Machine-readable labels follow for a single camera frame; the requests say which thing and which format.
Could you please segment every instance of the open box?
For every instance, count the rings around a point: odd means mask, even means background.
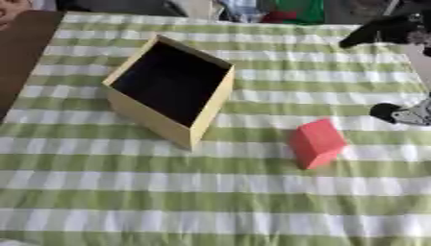
[[[103,84],[114,111],[192,149],[229,97],[234,65],[154,36]]]

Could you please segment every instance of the pink cube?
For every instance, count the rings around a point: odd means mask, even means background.
[[[335,159],[346,143],[329,119],[320,119],[293,131],[289,144],[299,167],[311,169]]]

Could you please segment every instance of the checkered tablecloth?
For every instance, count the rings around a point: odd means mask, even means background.
[[[426,96],[352,26],[68,14],[0,128],[0,238],[43,246],[431,245],[431,128],[368,116]],[[194,152],[110,109],[103,79],[154,33],[236,65]],[[287,133],[329,117],[349,146],[303,171]]]

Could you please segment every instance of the cube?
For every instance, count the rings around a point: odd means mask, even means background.
[[[104,82],[114,111],[192,150],[229,97],[234,65],[154,36]]]
[[[291,134],[289,144],[302,169],[329,163],[346,146],[340,133],[326,118],[298,127]]]

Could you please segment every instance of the green stripe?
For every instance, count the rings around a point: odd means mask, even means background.
[[[323,235],[255,234],[156,234],[156,233],[63,233],[63,232],[1,232],[3,238],[31,241],[43,246],[429,246],[429,237],[335,237]]]
[[[31,86],[101,86],[106,76],[32,76],[28,82]],[[424,84],[420,82],[400,83],[400,82],[300,82],[300,81],[251,81],[235,80],[237,89],[273,90],[273,91],[306,91],[306,92],[364,92],[364,93],[385,93],[385,92],[408,92],[422,93],[428,91]]]
[[[334,160],[303,171],[296,160],[146,156],[0,155],[0,170],[273,174],[321,177],[428,177],[431,161]]]
[[[51,46],[96,46],[96,47],[141,47],[146,40],[134,39],[106,39],[106,38],[54,38],[51,40]],[[307,53],[325,53],[334,55],[334,53],[345,53],[346,55],[355,56],[355,54],[382,54],[393,56],[393,54],[402,54],[398,48],[393,46],[372,46],[361,45],[352,49],[343,50],[337,43],[267,43],[267,42],[214,42],[214,41],[190,41],[182,40],[193,48],[199,50],[236,50],[236,51],[279,51],[279,52],[307,52]]]
[[[95,209],[210,212],[326,213],[334,215],[398,215],[429,213],[429,196],[317,196],[210,192],[147,192],[101,190],[1,191],[1,208]]]
[[[221,34],[221,35],[266,35],[266,36],[295,36],[299,40],[305,35],[316,35],[319,37],[345,37],[354,29],[340,27],[337,29],[326,29],[322,27],[301,26],[253,26],[253,25],[219,25],[219,24],[177,24],[168,21],[161,24],[140,24],[140,23],[62,23],[62,31],[136,31],[136,32],[178,32],[186,34]]]
[[[138,125],[41,125],[5,123],[0,135],[23,138],[83,138],[83,139],[160,139],[151,131]],[[406,142],[418,146],[431,145],[431,132],[384,132],[384,131],[341,131],[349,144],[391,144],[404,145]],[[229,142],[280,142],[288,134],[280,129],[245,129],[210,127],[203,140]]]
[[[100,64],[107,66],[120,66],[125,62],[125,57],[69,57],[69,56],[44,56],[39,64],[44,65],[91,65]],[[409,71],[409,63],[364,63],[364,62],[313,62],[313,61],[240,61],[227,60],[237,69],[254,70],[323,70],[323,71],[379,71],[379,72],[405,72]]]
[[[234,114],[312,115],[312,116],[360,116],[368,115],[371,106],[321,105],[321,104],[269,104],[250,102],[227,102],[221,112]],[[13,105],[14,109],[52,111],[111,111],[107,99],[81,98],[23,98]]]

